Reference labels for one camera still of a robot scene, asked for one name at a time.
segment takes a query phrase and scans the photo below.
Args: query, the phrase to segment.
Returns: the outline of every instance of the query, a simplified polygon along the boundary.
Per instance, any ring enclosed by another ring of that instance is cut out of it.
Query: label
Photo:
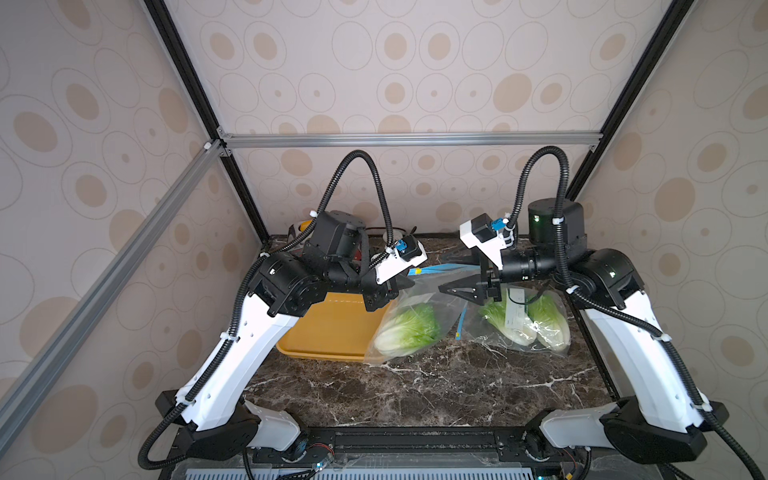
[[[518,319],[527,316],[525,305],[518,305],[511,300],[523,303],[525,301],[525,290],[514,287],[509,287],[507,289],[507,314],[504,318],[504,326],[508,329],[516,328],[516,325],[519,325]]]

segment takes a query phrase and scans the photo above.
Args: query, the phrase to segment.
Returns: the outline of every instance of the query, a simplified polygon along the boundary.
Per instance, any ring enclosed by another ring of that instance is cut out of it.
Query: marble tabletop
[[[430,264],[465,250],[458,238],[420,240]],[[566,357],[456,340],[455,327],[429,349],[379,366],[295,359],[273,349],[243,394],[311,426],[524,425],[545,408],[611,401],[570,312],[568,324]]]

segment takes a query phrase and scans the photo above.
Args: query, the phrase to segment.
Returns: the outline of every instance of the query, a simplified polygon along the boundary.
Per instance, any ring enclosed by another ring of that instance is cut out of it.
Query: metal rail
[[[599,131],[452,132],[418,134],[224,134],[228,148],[597,145]]]

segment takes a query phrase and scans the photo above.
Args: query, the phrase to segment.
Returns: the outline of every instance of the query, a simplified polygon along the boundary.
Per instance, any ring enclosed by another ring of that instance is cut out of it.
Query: black cable
[[[552,280],[547,280],[546,282],[544,282],[544,285],[542,285],[541,288],[538,289],[538,292],[536,292],[536,294],[531,299],[526,300],[524,302],[515,302],[512,299],[512,297],[509,296],[509,289],[507,289],[507,298],[509,299],[510,302],[515,303],[517,305],[531,305],[533,302],[540,299],[541,296],[544,295],[544,293],[547,290],[549,290],[549,286],[551,283],[552,283]]]
[[[520,176],[520,181],[518,182],[518,192],[515,198],[515,209],[512,211],[512,215],[510,216],[511,218],[510,221],[517,221],[518,215],[520,214],[520,209],[522,208],[523,196],[525,195],[525,183],[528,181],[528,174],[531,172],[531,169],[533,168],[535,163],[538,161],[538,159],[543,157],[546,154],[553,154],[558,159],[558,162],[560,163],[560,182],[558,183],[557,196],[554,199],[553,214],[555,219],[563,218],[563,203],[565,202],[565,190],[568,186],[568,172],[569,172],[568,157],[565,155],[565,152],[561,148],[549,146],[549,147],[540,148],[538,151],[536,151],[536,153],[531,155],[531,158],[525,164],[525,167],[523,168],[523,171]],[[664,333],[658,328],[656,328],[655,326],[646,322],[645,320],[639,319],[632,315],[627,315],[626,313],[621,312],[620,310],[616,310],[608,306],[604,306],[599,303],[596,303],[592,299],[582,294],[578,289],[571,290],[571,288],[574,286],[574,281],[573,281],[573,278],[571,278],[571,271],[568,269],[568,257],[565,253],[565,235],[563,232],[563,224],[556,223],[553,225],[553,227],[554,227],[555,259],[558,266],[558,272],[560,273],[560,276],[561,276],[561,282],[563,283],[565,287],[564,289],[566,290],[566,292],[570,290],[570,292],[568,293],[571,296],[579,299],[585,306],[598,310],[607,315],[613,316],[614,318],[617,318],[624,322],[630,323],[631,325],[634,325],[638,328],[644,329],[645,331],[649,332],[654,338],[659,339]],[[704,401],[701,398],[701,394],[699,393],[699,390],[696,387],[696,384],[694,383],[693,378],[690,376],[690,373],[688,372],[688,368],[686,368],[685,363],[683,363],[683,360],[681,359],[680,354],[672,345],[672,342],[661,340],[660,343],[664,348],[664,351],[669,356],[669,359],[672,362],[672,365],[677,370],[677,374],[680,377],[680,381],[683,383],[683,386],[686,389],[690,399],[694,402],[694,405],[696,406],[703,405]],[[712,430],[714,430],[723,439],[726,445],[728,445],[730,449],[733,450],[733,453],[735,453],[739,457],[739,460],[741,460],[744,466],[746,466],[746,469],[749,470],[750,475],[752,475],[752,478],[754,480],[765,480],[763,473],[757,467],[757,464],[752,459],[750,454],[746,450],[744,450],[744,448],[739,444],[739,442],[737,442],[736,439],[734,439],[733,436],[731,436],[730,433],[728,433],[728,431],[720,424],[720,422],[717,421],[717,418],[715,417],[715,415],[712,412],[706,412],[702,409],[700,409],[699,411],[704,421],[707,422],[707,424],[709,424]]]
[[[333,195],[333,192],[336,190],[336,185],[339,184],[339,179],[344,173],[344,170],[346,170],[349,164],[358,157],[362,158],[368,164],[368,168],[371,170],[371,176],[373,177],[373,184],[376,186],[376,193],[379,195],[379,203],[381,205],[382,215],[384,216],[384,225],[387,232],[387,238],[391,243],[391,245],[388,245],[388,247],[391,248],[394,246],[395,242],[394,242],[394,237],[392,235],[392,219],[389,216],[389,208],[387,207],[386,198],[384,197],[384,189],[382,187],[381,178],[379,177],[379,171],[376,169],[376,164],[374,164],[371,156],[368,155],[365,151],[362,151],[362,150],[351,151],[341,160],[341,163],[336,168],[336,172],[334,172],[333,176],[331,177],[331,180],[328,183],[328,187],[326,188],[326,192],[323,194],[323,198],[320,200],[320,205],[317,207],[317,213],[321,214],[323,211],[325,211],[326,207],[328,206],[328,203],[331,200],[331,196]],[[287,252],[292,250],[296,245],[303,242],[310,235],[310,233],[312,233],[312,231],[315,229],[316,223],[317,223],[317,219],[313,218],[312,223],[310,223],[302,233],[300,233],[291,242],[287,243],[283,247],[271,253]],[[377,259],[378,262],[374,261],[371,264],[370,268],[373,268],[379,263],[381,263],[381,261],[384,260],[384,257],[386,257],[386,255],[379,255]],[[248,272],[245,274],[243,281],[240,282],[240,288],[237,290],[237,295],[235,297],[235,304],[232,310],[232,318],[230,320],[230,326],[229,326],[229,329],[227,330],[227,334],[233,338],[237,338],[237,331],[240,329],[240,317],[242,316],[242,313],[243,313],[243,301],[245,301],[245,296],[248,293],[248,285],[250,284],[250,281],[253,279],[253,277],[256,275],[256,272],[258,271],[259,267],[263,263],[264,258],[265,258],[264,256],[259,255],[257,260],[248,269]],[[186,455],[177,455],[173,458],[154,461],[149,459],[149,451],[152,449],[152,445],[154,445],[157,439],[160,438],[160,435],[162,435],[163,432],[165,432],[168,426],[171,423],[173,423],[174,420],[176,420],[179,417],[179,415],[181,415],[181,413],[184,411],[185,408],[187,408],[188,405],[191,405],[194,403],[195,397],[197,397],[197,394],[200,392],[200,390],[203,389],[205,384],[208,382],[208,379],[210,379],[210,377],[214,374],[214,372],[216,372],[216,369],[224,360],[224,357],[227,356],[227,353],[230,351],[230,348],[232,347],[233,343],[234,341],[230,339],[225,339],[223,341],[223,343],[221,344],[221,347],[219,348],[219,351],[216,352],[215,357],[210,361],[210,363],[208,364],[208,367],[206,367],[202,375],[200,375],[200,378],[197,379],[194,385],[192,385],[192,388],[190,389],[190,391],[187,392],[187,394],[184,396],[184,400],[186,403],[181,402],[181,403],[178,403],[175,407],[173,407],[172,410],[168,414],[166,414],[165,417],[163,417],[160,424],[157,427],[155,427],[152,433],[144,441],[144,444],[139,449],[138,459],[137,459],[139,466],[142,467],[144,470],[159,470],[161,468],[170,467],[172,465],[177,464],[178,462],[181,462],[187,457]]]
[[[587,474],[589,474],[589,469],[592,466],[592,449],[587,450],[587,459],[584,460],[584,467],[581,470],[581,473],[577,478],[574,480],[584,480],[587,478]]]
[[[680,470],[678,467],[672,465],[671,463],[664,463],[662,467],[672,472],[672,474],[678,477],[680,480],[694,480],[693,477],[687,475],[685,472]]]
[[[360,276],[371,270],[371,246],[367,229],[360,229]]]
[[[256,480],[253,477],[253,471],[250,469],[250,462],[248,461],[248,449],[243,449],[243,466],[245,467],[245,475],[248,480]]]
[[[384,229],[386,229],[386,227],[366,227],[366,230],[384,230]],[[405,228],[392,227],[392,229],[393,230],[399,230],[399,231],[401,231],[403,233],[408,233],[408,231]]]

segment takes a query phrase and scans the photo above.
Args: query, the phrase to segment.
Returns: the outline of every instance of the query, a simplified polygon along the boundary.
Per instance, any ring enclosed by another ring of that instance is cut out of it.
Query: beige wall
[[[138,5],[3,4],[0,396],[200,150]]]
[[[225,130],[289,134],[599,130],[669,1],[167,4]],[[516,183],[516,161],[534,147],[436,149],[434,168],[419,167],[421,148],[370,150],[403,207],[396,223],[436,232],[503,197],[498,187]],[[349,150],[304,149],[292,160],[285,150],[236,152],[271,233],[307,218]],[[579,158],[586,148],[572,150]],[[485,168],[494,155],[498,166]],[[300,157],[313,168],[291,168]],[[534,172],[531,195],[554,194],[550,180]],[[353,187],[354,174],[345,181]],[[429,197],[416,193],[427,186]],[[482,188],[487,197],[472,195]],[[339,200],[364,212],[367,197],[353,189]],[[492,203],[495,214],[504,201]]]
[[[207,358],[257,252],[224,175],[212,167],[193,191],[0,459],[1,480],[157,477],[136,461],[161,419],[154,400]],[[171,433],[151,458],[167,454]]]
[[[627,253],[699,388],[768,472],[768,2],[685,24],[581,195],[593,247]],[[747,478],[719,439],[697,480]]]
[[[183,91],[138,2],[4,2],[0,395],[200,150]],[[226,178],[205,174],[0,459],[2,480],[157,477],[136,464],[154,399],[203,362],[257,251]]]

